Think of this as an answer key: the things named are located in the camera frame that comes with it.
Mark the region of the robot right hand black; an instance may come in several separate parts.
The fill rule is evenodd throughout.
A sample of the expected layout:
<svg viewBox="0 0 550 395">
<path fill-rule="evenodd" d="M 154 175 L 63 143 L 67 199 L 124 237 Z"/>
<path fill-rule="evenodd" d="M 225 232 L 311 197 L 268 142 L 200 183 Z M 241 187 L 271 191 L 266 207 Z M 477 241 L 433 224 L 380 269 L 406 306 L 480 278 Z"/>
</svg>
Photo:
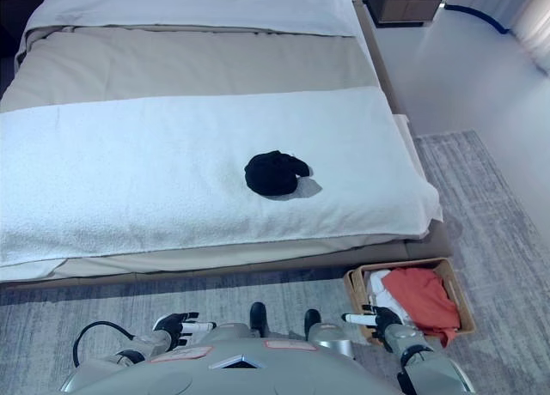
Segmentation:
<svg viewBox="0 0 550 395">
<path fill-rule="evenodd" d="M 346 323 L 361 325 L 373 329 L 372 337 L 378 340 L 385 338 L 385 331 L 391 325 L 401 325 L 400 317 L 387 307 L 366 305 L 363 314 L 343 313 L 341 318 Z"/>
</svg>

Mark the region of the robot left hand black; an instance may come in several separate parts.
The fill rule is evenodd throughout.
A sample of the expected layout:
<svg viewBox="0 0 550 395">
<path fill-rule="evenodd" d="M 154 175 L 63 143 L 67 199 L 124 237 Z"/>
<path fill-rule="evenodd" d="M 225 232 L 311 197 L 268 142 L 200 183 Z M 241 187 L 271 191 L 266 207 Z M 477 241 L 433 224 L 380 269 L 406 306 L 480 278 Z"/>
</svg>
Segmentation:
<svg viewBox="0 0 550 395">
<path fill-rule="evenodd" d="M 177 346 L 186 345 L 186 337 L 190 337 L 193 333 L 213 331 L 217 324 L 215 322 L 199 322 L 199 313 L 171 313 L 159 318 L 154 326 L 154 331 L 164 331 L 170 337 L 170 345 L 168 350 L 172 350 Z"/>
</svg>

